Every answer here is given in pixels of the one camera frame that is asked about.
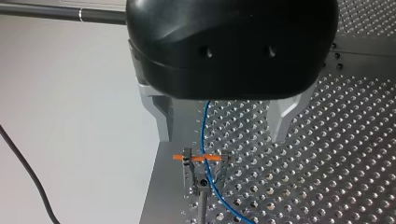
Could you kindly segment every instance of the orange connector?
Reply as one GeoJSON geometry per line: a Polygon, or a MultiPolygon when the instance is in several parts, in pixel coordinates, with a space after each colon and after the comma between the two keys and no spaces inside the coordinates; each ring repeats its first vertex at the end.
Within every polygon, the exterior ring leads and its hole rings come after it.
{"type": "MultiPolygon", "coordinates": [[[[174,161],[181,161],[183,160],[183,155],[174,155],[173,159],[174,161]]],[[[204,156],[191,156],[192,161],[203,161],[204,159],[207,159],[208,161],[221,161],[221,156],[211,154],[205,154],[204,156]]]]}

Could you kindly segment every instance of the aluminum plate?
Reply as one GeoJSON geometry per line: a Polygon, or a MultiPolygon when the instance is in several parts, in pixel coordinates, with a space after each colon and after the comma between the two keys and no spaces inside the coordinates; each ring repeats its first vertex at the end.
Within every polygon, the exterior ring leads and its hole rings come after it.
{"type": "MultiPolygon", "coordinates": [[[[394,223],[395,89],[390,81],[321,77],[279,144],[267,132],[266,102],[212,102],[206,151],[227,148],[233,158],[224,199],[256,223],[394,223]]],[[[187,223],[196,223],[197,199],[186,200],[187,223]]],[[[208,223],[240,222],[215,196],[207,205],[208,223]]]]}
{"type": "Polygon", "coordinates": [[[395,37],[394,0],[338,0],[340,35],[395,37]]]}

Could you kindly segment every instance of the white wall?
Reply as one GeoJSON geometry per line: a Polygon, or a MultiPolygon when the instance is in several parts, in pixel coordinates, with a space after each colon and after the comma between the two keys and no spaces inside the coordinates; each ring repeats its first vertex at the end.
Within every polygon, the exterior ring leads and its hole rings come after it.
{"type": "MultiPolygon", "coordinates": [[[[138,223],[158,146],[124,26],[0,17],[0,123],[61,223],[138,223]]],[[[0,139],[0,223],[51,223],[0,139]]]]}

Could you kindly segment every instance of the black cable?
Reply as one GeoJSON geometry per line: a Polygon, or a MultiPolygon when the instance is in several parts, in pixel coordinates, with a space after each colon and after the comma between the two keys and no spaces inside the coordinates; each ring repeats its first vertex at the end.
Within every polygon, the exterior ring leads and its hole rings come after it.
{"type": "Polygon", "coordinates": [[[23,167],[26,169],[27,173],[32,177],[33,182],[35,182],[35,186],[38,189],[38,192],[40,193],[41,199],[43,200],[44,205],[46,206],[47,213],[49,214],[49,218],[52,221],[53,224],[60,224],[58,219],[56,218],[55,214],[52,212],[52,208],[50,206],[50,201],[47,197],[46,191],[44,191],[43,186],[40,183],[40,180],[38,179],[37,175],[35,175],[35,171],[33,171],[32,167],[30,167],[29,163],[27,160],[23,157],[21,154],[20,150],[15,146],[15,144],[12,142],[11,138],[8,136],[6,131],[3,129],[3,127],[0,124],[0,134],[3,136],[4,140],[7,142],[11,150],[15,153],[15,155],[18,157],[20,162],[22,163],[23,167]]]}
{"type": "Polygon", "coordinates": [[[81,7],[52,7],[21,3],[0,3],[0,15],[125,25],[124,11],[81,7]]]}

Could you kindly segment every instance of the blue cable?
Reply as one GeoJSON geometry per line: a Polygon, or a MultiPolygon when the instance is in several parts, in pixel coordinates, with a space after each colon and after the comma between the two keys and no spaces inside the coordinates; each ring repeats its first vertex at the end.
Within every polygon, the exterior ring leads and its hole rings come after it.
{"type": "MultiPolygon", "coordinates": [[[[206,117],[207,117],[207,110],[209,108],[209,104],[210,101],[206,102],[205,105],[205,110],[204,110],[204,116],[202,118],[202,128],[201,128],[201,153],[203,155],[205,155],[205,147],[204,147],[204,140],[205,140],[205,136],[204,136],[204,132],[205,132],[205,124],[206,124],[206,117]]],[[[205,169],[206,169],[206,174],[207,174],[207,179],[209,180],[209,184],[210,187],[212,187],[212,189],[215,191],[216,196],[219,198],[219,200],[222,202],[222,204],[231,212],[233,213],[234,216],[241,218],[242,221],[248,223],[248,224],[255,224],[253,221],[250,221],[249,219],[247,219],[246,217],[242,216],[241,214],[239,214],[237,211],[235,211],[233,208],[231,208],[231,206],[225,202],[225,200],[221,197],[218,188],[216,187],[213,178],[212,178],[212,173],[210,172],[210,167],[209,167],[209,163],[207,162],[207,160],[205,160],[205,169]]]]}

